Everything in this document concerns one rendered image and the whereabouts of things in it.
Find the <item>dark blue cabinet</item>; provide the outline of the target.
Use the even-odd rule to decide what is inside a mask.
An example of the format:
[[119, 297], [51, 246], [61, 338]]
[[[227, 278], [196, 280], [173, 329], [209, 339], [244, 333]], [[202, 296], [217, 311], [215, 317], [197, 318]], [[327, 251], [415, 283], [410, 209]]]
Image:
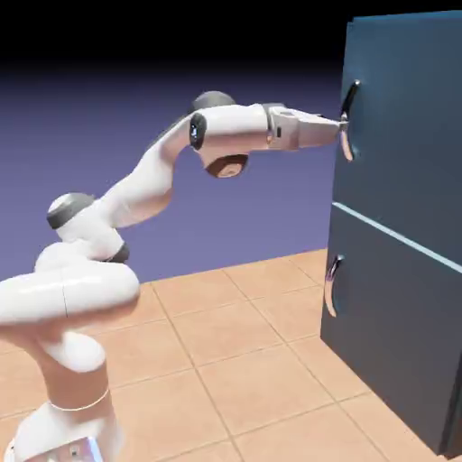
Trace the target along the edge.
[[462, 455], [462, 10], [346, 28], [323, 341], [429, 447]]

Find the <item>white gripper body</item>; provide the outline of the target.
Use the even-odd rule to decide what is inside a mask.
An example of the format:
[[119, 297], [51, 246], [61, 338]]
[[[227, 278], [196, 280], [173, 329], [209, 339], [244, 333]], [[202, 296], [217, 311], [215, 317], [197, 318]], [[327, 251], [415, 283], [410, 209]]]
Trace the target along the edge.
[[336, 141], [341, 128], [338, 120], [302, 111], [297, 111], [296, 115], [300, 148], [320, 147]]

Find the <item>dark blue cabinet door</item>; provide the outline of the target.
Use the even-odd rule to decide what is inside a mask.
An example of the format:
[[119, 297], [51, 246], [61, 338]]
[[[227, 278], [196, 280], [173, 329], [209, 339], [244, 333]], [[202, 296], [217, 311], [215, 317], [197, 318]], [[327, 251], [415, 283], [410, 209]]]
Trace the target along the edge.
[[335, 201], [462, 265], [462, 16], [353, 21], [343, 87], [355, 79]]
[[331, 209], [321, 337], [429, 447], [462, 455], [462, 266], [351, 208]]

